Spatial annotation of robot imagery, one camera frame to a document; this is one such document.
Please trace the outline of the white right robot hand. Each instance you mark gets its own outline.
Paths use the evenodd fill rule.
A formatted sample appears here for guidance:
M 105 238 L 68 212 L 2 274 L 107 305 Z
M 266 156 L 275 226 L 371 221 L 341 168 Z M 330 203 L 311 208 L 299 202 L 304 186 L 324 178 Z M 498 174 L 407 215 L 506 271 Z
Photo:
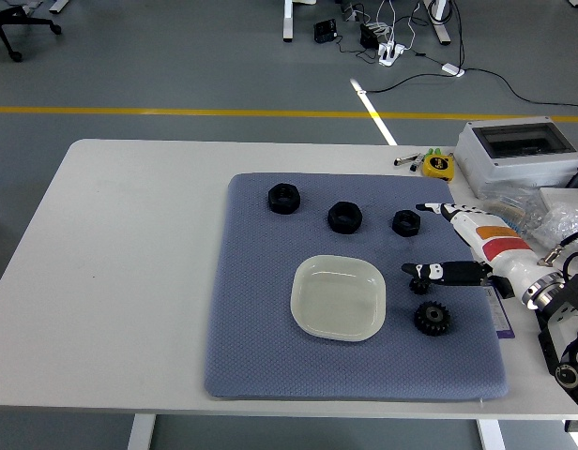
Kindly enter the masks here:
M 417 209 L 446 219 L 479 258 L 403 264 L 402 270 L 413 280 L 446 286 L 481 286 L 491 278 L 500 283 L 503 297 L 516 297 L 530 309 L 538 307 L 542 294 L 563 288 L 561 272 L 540 264 L 538 254 L 502 218 L 477 207 L 454 203 L 427 202 Z

